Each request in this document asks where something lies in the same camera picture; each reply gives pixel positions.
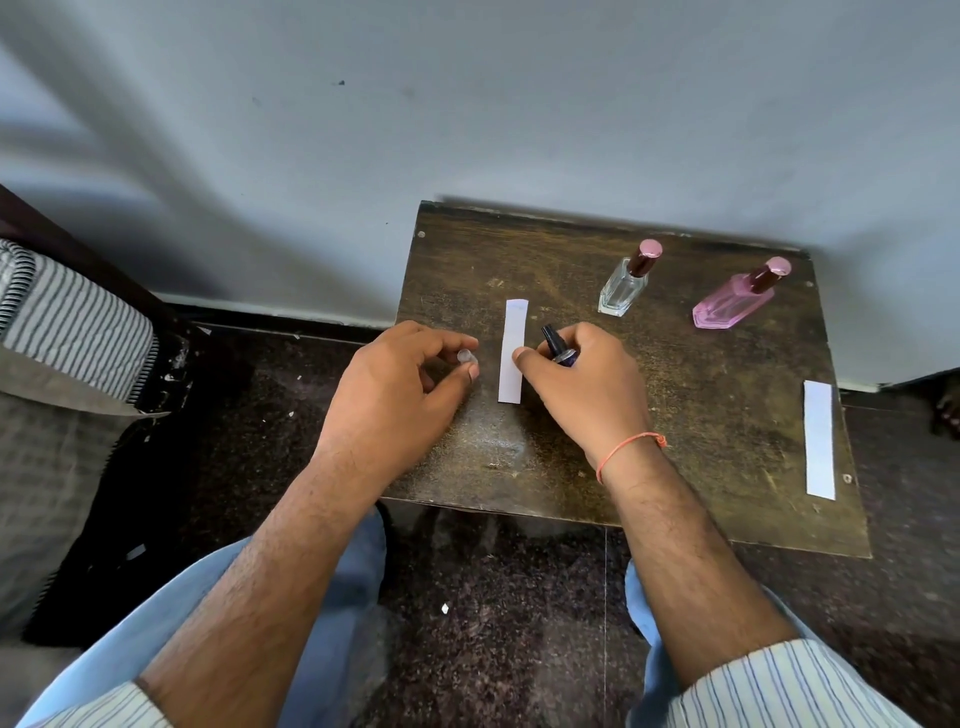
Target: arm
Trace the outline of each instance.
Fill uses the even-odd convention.
[[[593,468],[650,429],[643,377],[620,342],[578,324],[560,332],[580,350],[572,369],[522,348],[514,359]],[[622,448],[603,471],[637,574],[683,687],[771,644],[796,639],[790,622],[740,566],[707,510],[651,438]]]
[[[276,724],[353,529],[440,438],[479,375],[464,364],[435,385],[423,363],[476,347],[405,322],[357,352],[309,465],[137,681],[173,724]]]

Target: person's left arm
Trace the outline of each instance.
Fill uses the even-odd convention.
[[[357,352],[310,463],[136,680],[169,722],[276,725],[354,528],[440,439],[479,375],[463,364],[435,384],[423,364],[476,348],[471,336],[404,322]]]

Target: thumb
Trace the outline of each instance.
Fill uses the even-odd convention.
[[[445,421],[449,423],[453,419],[453,413],[457,411],[457,407],[467,396],[470,386],[479,374],[480,367],[475,363],[461,364],[445,376],[433,392],[426,396],[427,407],[445,418]]]
[[[529,347],[514,350],[514,364],[536,390],[560,369],[559,365]]]

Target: gray wall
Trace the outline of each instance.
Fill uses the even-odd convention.
[[[925,0],[8,0],[36,87],[0,90],[0,175],[173,300],[373,325],[422,198],[785,239],[838,376],[902,381],[960,366],[958,29]]]

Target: striped bedding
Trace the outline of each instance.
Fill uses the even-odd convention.
[[[153,368],[150,321],[56,261],[0,238],[0,344],[135,403]]]

